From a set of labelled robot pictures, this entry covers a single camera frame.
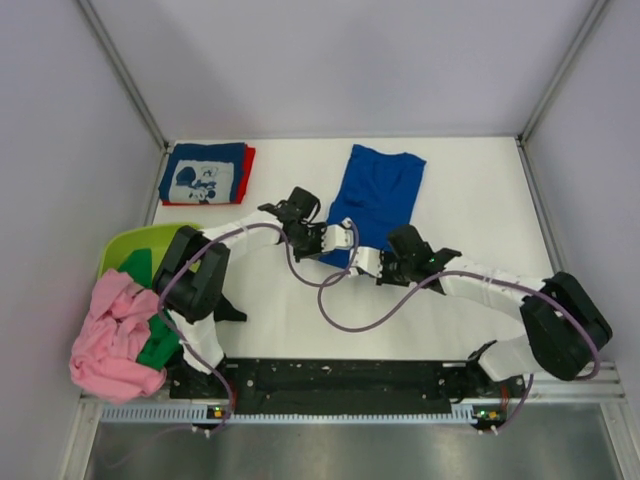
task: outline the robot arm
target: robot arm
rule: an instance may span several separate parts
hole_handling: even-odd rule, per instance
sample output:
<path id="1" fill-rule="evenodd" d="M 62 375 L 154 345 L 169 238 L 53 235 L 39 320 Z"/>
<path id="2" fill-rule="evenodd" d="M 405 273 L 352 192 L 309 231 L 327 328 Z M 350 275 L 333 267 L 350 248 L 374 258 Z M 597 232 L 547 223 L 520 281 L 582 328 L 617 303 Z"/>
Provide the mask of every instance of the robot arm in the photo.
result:
<path id="1" fill-rule="evenodd" d="M 209 243 L 209 239 L 236 232 L 211 246 L 201 257 L 198 270 L 188 271 L 180 278 L 166 300 L 167 306 L 177 312 L 172 317 L 186 341 L 212 365 L 217 365 L 224 353 L 215 337 L 214 322 L 200 320 L 212 317 L 222 297 L 229 262 L 259 248 L 280 243 L 280 232 L 287 235 L 296 261 L 318 258 L 334 249 L 351 249 L 354 246 L 352 232 L 345 226 L 312 223 L 314 212 L 318 210 L 318 199 L 296 187 L 288 200 L 276 205 L 263 205 L 258 212 L 240 222 L 202 232 L 191 227 L 178 231 L 154 278 L 153 288 L 158 293 L 164 290 L 189 258 Z M 255 224 L 266 228 L 250 228 Z M 591 360 L 584 339 L 559 318 L 553 308 L 539 298 L 500 286 L 496 280 L 523 285 L 555 298 L 580 322 L 598 349 L 611 338 L 609 325 L 577 280 L 567 273 L 559 272 L 546 280 L 535 279 L 482 266 L 455 250 L 433 251 L 411 225 L 394 230 L 388 240 L 391 252 L 359 247 L 353 273 L 375 277 L 378 285 L 403 286 L 446 271 L 474 274 L 475 279 L 445 276 L 424 288 L 474 300 L 524 324 L 527 335 L 491 342 L 472 354 L 471 358 L 492 381 L 542 369 L 562 380 L 573 380 Z M 185 359 L 192 367 L 208 373 L 188 352 L 185 352 Z"/>
<path id="2" fill-rule="evenodd" d="M 526 335 L 492 342 L 476 352 L 480 367 L 493 381 L 541 370 L 561 380 L 575 380 L 592 359 L 583 337 L 559 312 L 542 299 L 508 288 L 503 282 L 555 299 L 578 321 L 598 350 L 611 339 L 611 328 L 602 314 L 568 273 L 558 272 L 549 279 L 525 277 L 478 264 L 455 250 L 434 252 L 411 225 L 394 230 L 388 240 L 392 252 L 380 253 L 380 273 L 375 275 L 378 284 L 408 285 L 442 272 L 463 272 L 469 276 L 444 276 L 425 288 L 473 300 L 524 324 Z"/>

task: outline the gray wall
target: gray wall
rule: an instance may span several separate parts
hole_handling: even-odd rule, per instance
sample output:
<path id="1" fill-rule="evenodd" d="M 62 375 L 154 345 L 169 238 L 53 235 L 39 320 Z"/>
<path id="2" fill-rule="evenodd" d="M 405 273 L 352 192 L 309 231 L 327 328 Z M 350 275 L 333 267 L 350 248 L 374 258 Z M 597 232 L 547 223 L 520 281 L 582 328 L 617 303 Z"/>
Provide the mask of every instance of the gray wall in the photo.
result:
<path id="1" fill-rule="evenodd" d="M 172 139 L 519 133 L 593 0 L 93 0 Z"/>
<path id="2" fill-rule="evenodd" d="M 640 2 L 612 2 L 529 145 L 567 264 L 613 326 L 606 354 L 618 363 L 637 415 L 639 25 Z"/>
<path id="3" fill-rule="evenodd" d="M 159 153 L 73 2 L 3 2 L 0 64 L 0 477 L 39 480 L 101 248 L 141 222 Z"/>

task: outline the white tabletop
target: white tabletop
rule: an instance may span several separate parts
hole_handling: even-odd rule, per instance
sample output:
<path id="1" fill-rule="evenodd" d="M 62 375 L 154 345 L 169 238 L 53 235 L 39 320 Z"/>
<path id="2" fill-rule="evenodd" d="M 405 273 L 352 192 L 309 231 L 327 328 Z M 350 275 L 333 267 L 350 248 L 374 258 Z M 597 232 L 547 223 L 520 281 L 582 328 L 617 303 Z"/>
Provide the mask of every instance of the white tabletop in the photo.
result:
<path id="1" fill-rule="evenodd" d="M 258 205 L 276 203 L 301 186 L 320 198 L 326 218 L 351 147 L 410 152 L 427 161 L 411 223 L 432 248 L 450 247 L 480 263 L 545 277 L 551 266 L 513 138 L 367 138 L 248 141 L 257 154 L 242 205 L 158 206 L 154 223 L 193 221 L 215 227 Z M 299 271 L 321 280 L 336 269 L 306 260 Z M 366 325 L 408 289 L 376 287 L 370 278 L 345 279 L 326 291 L 338 322 Z M 343 333 L 318 312 L 316 291 L 288 271 L 283 247 L 268 247 L 232 263 L 224 294 L 249 316 L 217 324 L 229 356 L 280 358 L 466 358 L 487 341 L 521 335 L 521 324 L 473 302 L 419 292 L 381 327 Z"/>

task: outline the clothing pile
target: clothing pile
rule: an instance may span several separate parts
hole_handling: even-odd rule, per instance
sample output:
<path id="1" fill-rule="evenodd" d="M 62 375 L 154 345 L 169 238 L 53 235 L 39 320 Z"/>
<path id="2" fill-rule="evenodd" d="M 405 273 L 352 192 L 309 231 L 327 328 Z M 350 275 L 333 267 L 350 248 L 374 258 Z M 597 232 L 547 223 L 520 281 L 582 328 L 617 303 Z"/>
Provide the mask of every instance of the clothing pile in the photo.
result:
<path id="1" fill-rule="evenodd" d="M 164 384 L 165 365 L 181 348 L 157 315 L 151 250 L 136 250 L 96 283 L 80 335 L 71 349 L 71 379 L 115 404 L 149 396 Z"/>

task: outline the crumpled pink shirt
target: crumpled pink shirt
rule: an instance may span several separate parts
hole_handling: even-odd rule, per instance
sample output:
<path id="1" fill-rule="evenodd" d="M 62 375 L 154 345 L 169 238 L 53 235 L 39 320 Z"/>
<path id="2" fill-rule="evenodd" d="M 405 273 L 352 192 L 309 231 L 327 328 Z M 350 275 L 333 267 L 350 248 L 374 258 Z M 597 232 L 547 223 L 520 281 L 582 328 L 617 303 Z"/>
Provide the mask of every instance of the crumpled pink shirt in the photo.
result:
<path id="1" fill-rule="evenodd" d="M 166 371 L 136 363 L 151 335 L 158 296 L 126 273 L 107 270 L 91 294 L 89 313 L 71 349 L 71 379 L 112 403 L 156 392 Z"/>

